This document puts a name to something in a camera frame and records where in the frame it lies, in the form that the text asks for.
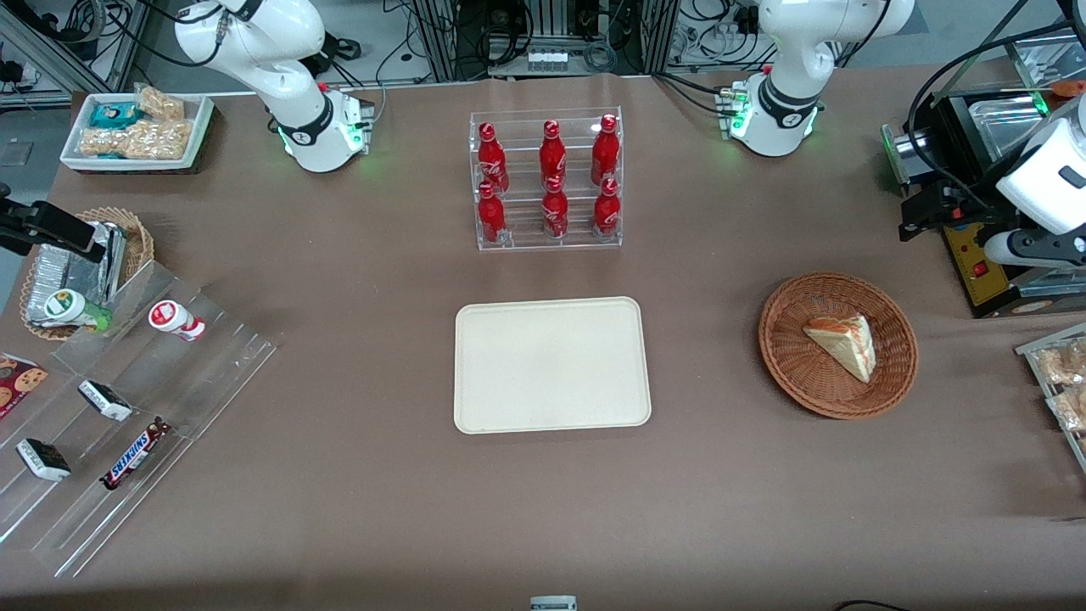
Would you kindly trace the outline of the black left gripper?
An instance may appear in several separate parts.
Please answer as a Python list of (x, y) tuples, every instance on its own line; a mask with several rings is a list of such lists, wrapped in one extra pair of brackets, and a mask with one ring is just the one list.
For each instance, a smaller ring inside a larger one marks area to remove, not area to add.
[(1016, 212), (992, 191), (982, 189), (971, 196), (951, 181), (939, 181), (912, 196), (912, 208), (901, 209), (899, 241), (907, 243), (931, 229), (960, 233), (970, 226), (974, 226), (975, 238), (1015, 231)]

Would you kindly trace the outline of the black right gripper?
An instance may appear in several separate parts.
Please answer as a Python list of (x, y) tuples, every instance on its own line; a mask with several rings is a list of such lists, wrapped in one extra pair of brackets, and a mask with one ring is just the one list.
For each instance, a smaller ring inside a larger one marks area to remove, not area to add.
[(98, 254), (93, 225), (51, 204), (21, 204), (11, 199), (10, 186), (1, 182), (1, 247), (13, 255), (29, 255), (38, 237), (77, 254)]

